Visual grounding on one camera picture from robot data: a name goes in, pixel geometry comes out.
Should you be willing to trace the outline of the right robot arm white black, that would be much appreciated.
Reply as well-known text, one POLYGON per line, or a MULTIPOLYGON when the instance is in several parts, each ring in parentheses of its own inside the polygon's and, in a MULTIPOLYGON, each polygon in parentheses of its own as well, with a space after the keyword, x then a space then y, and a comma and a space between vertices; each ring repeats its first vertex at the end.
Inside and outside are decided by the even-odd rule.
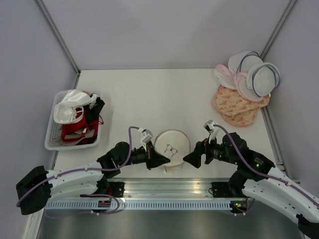
POLYGON ((199 168, 216 159, 235 165, 227 190, 234 197, 248 197, 280 212, 307 237, 319 237, 319 199, 290 179, 267 157, 251 150, 237 133, 227 133, 222 143, 199 141, 193 152, 183 158, 199 168))

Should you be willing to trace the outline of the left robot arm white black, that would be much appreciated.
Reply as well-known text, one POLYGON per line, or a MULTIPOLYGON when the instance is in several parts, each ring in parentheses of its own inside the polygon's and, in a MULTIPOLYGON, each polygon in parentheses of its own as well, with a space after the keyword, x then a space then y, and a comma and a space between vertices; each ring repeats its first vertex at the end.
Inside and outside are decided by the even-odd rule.
POLYGON ((110 187, 108 180, 121 173, 120 166, 145 164, 151 170, 169 162, 169 158, 156 151, 152 142, 132 148, 122 141, 92 163, 73 169, 45 170, 44 166, 37 166, 16 185, 17 207, 22 215, 30 215, 56 200, 104 197, 110 187))

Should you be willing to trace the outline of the round beige mesh laundry bag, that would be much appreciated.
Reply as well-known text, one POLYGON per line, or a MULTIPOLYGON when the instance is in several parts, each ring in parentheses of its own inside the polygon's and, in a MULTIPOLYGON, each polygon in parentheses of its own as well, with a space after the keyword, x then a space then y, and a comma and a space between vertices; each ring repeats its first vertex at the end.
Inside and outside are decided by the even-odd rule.
POLYGON ((165 174, 181 170, 183 158, 190 153, 190 149, 190 140, 181 130, 165 130, 155 138, 155 150, 170 160, 162 166, 165 174))

